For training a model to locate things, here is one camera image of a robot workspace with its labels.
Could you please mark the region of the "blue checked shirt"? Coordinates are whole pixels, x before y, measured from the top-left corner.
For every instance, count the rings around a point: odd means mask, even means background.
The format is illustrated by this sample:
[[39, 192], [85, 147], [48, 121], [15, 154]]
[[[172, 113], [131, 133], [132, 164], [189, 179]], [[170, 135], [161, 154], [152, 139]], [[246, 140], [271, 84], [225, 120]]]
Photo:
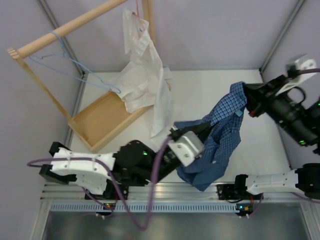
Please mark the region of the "blue checked shirt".
[[176, 169], [177, 175], [199, 191], [205, 191], [214, 181], [224, 176], [229, 160], [241, 142], [240, 128], [244, 118], [247, 97], [243, 81], [232, 84], [229, 93], [201, 119], [176, 121], [178, 129], [209, 122], [214, 126], [204, 142], [202, 156], [189, 166]]

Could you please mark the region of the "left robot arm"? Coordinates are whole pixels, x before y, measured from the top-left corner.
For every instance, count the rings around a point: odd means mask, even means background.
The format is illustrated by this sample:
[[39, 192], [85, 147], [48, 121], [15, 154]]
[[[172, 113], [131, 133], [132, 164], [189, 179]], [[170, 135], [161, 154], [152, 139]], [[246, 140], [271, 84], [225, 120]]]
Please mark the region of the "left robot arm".
[[[212, 129], [208, 122], [171, 129], [168, 144], [157, 152], [139, 140], [128, 142], [117, 152], [102, 154], [74, 152], [53, 142], [52, 160], [41, 165], [39, 175], [57, 184], [75, 183], [106, 200], [115, 190], [113, 182], [122, 187], [144, 187], [152, 182], [153, 170], [157, 171], [158, 183], [178, 167], [189, 166], [204, 151]], [[155, 169], [156, 158], [159, 166]]]

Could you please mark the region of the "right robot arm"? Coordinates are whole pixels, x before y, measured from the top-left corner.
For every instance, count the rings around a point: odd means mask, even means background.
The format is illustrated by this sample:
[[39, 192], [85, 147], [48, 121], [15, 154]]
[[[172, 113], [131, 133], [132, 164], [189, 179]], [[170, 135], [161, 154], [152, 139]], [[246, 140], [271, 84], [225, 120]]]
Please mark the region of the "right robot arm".
[[[303, 101], [295, 101], [289, 96], [292, 89], [305, 91], [298, 86], [290, 86], [286, 76], [281, 75], [269, 82], [245, 84], [246, 108], [249, 115], [257, 118], [267, 114], [299, 147], [314, 147], [313, 153], [320, 154], [320, 102], [317, 100], [308, 108]], [[282, 173], [240, 174], [235, 178], [232, 192], [243, 199], [248, 195], [264, 193], [293, 193], [310, 200], [320, 199], [320, 164], [304, 160], [297, 162], [293, 152], [288, 152], [290, 170]]]

